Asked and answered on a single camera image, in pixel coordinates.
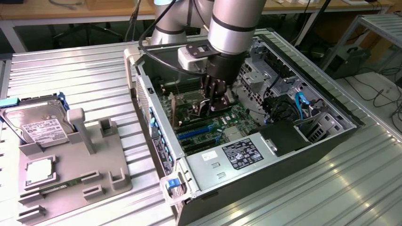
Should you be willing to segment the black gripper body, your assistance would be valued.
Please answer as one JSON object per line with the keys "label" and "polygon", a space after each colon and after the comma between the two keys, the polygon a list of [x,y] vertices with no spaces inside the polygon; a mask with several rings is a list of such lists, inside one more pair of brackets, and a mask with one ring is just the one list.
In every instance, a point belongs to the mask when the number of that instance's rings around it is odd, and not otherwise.
{"label": "black gripper body", "polygon": [[218,54],[209,56],[207,59],[207,75],[224,81],[227,85],[232,85],[243,62],[244,53],[236,55]]}

